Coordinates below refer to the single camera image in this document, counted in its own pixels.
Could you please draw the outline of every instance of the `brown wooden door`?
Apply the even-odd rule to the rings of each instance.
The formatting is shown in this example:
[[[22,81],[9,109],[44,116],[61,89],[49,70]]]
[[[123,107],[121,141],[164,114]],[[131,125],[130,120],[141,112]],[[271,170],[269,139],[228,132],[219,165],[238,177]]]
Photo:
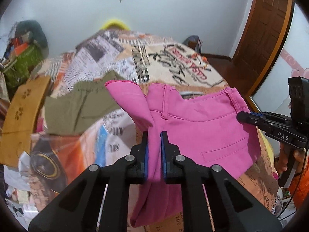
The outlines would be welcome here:
[[[287,8],[288,0],[255,0],[252,5],[245,31],[233,57],[234,65],[248,75],[250,86],[262,73],[274,51]]]

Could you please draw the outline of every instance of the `orange sleeve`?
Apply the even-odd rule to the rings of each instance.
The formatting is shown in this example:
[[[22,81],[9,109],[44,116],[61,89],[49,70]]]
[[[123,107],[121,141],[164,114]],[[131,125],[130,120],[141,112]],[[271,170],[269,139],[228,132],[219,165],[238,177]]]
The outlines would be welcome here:
[[[308,165],[309,165],[309,163],[307,163],[307,166],[304,169],[304,172],[302,174],[302,178],[300,180],[299,186],[298,186],[298,188],[296,190],[296,193],[295,193],[295,195],[293,197],[293,201],[294,201],[296,209],[298,209],[302,205],[304,199],[306,198],[306,196],[307,196],[307,194],[309,192],[309,170],[308,170]],[[288,190],[290,191],[291,194],[293,194],[295,189],[296,189],[296,185],[298,183],[299,177],[300,176],[294,177],[292,182],[291,182],[290,187],[288,188]]]

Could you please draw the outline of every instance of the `screw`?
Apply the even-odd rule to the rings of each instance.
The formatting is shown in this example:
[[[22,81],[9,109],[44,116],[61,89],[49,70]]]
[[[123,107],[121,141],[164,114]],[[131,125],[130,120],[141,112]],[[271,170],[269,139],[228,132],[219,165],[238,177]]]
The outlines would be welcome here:
[[[212,169],[215,172],[220,172],[222,170],[222,167],[220,165],[213,165]]]
[[[135,159],[134,155],[129,154],[126,156],[126,161],[133,161]]]
[[[177,156],[176,156],[176,160],[177,160],[177,161],[182,162],[182,161],[184,161],[185,159],[186,159],[186,157],[184,157],[183,155],[177,155]]]
[[[94,171],[96,171],[96,170],[98,170],[98,165],[96,165],[96,164],[90,165],[89,171],[94,172]]]

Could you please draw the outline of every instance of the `person's arm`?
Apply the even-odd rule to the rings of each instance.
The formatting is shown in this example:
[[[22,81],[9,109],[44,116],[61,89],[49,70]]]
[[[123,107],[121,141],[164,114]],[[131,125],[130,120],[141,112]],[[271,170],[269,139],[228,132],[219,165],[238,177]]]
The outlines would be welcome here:
[[[303,166],[304,158],[305,158],[305,152],[300,152],[300,151],[295,150],[294,158],[299,162],[298,168],[295,172],[295,175],[298,175],[302,171],[302,166]],[[287,163],[288,163],[288,155],[284,152],[284,144],[280,143],[279,162],[276,168],[278,174],[287,170],[287,165],[286,165]],[[291,182],[290,187],[288,188],[291,194],[293,194],[296,189],[296,185],[299,181],[299,177],[300,175],[295,176]],[[305,169],[302,174],[302,178],[300,180],[296,193],[293,197],[293,201],[294,201],[296,209],[298,209],[302,205],[308,193],[309,193],[309,170],[308,170],[308,157],[307,157],[305,160]]]

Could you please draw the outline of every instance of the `pink shorts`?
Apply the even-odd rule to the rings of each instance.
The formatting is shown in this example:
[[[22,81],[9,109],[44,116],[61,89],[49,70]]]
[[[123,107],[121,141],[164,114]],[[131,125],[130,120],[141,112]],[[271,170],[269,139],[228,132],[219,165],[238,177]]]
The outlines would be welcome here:
[[[166,185],[161,172],[160,133],[197,164],[221,165],[234,178],[241,176],[260,156],[256,127],[240,124],[236,115],[249,109],[238,91],[184,100],[170,85],[151,84],[145,96],[131,81],[108,81],[106,88],[141,131],[148,131],[148,180],[140,186],[131,224],[152,224],[182,210],[179,185]]]

